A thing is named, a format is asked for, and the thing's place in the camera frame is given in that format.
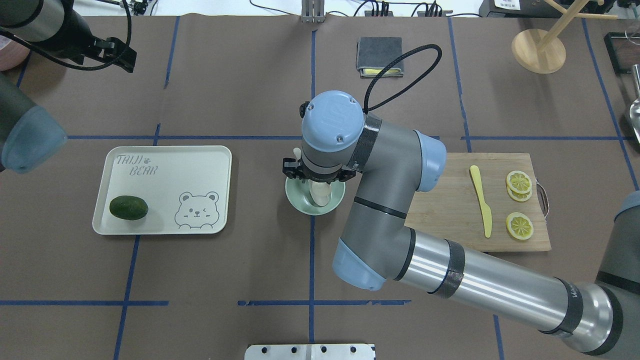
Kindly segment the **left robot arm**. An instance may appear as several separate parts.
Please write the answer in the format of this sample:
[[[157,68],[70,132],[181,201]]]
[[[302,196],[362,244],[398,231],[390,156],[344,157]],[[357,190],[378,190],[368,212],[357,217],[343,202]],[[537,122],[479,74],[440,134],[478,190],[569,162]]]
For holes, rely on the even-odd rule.
[[[126,0],[126,40],[99,38],[74,9],[73,0],[3,0],[1,36],[29,51],[17,64],[25,71],[38,54],[67,69],[94,72],[117,66],[132,73],[137,52],[131,47],[133,20]],[[67,142],[62,126],[22,92],[22,75],[1,76],[1,170],[29,173]]]

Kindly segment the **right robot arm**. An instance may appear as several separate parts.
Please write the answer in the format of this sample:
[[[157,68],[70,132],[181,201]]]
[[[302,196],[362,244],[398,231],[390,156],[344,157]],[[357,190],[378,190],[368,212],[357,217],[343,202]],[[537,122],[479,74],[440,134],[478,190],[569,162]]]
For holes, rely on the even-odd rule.
[[[361,180],[333,259],[334,273],[359,289],[399,281],[487,310],[562,340],[588,356],[639,358],[639,192],[629,194],[593,283],[573,284],[405,225],[416,192],[434,189],[444,144],[365,112],[330,90],[301,105],[301,159],[290,179]]]

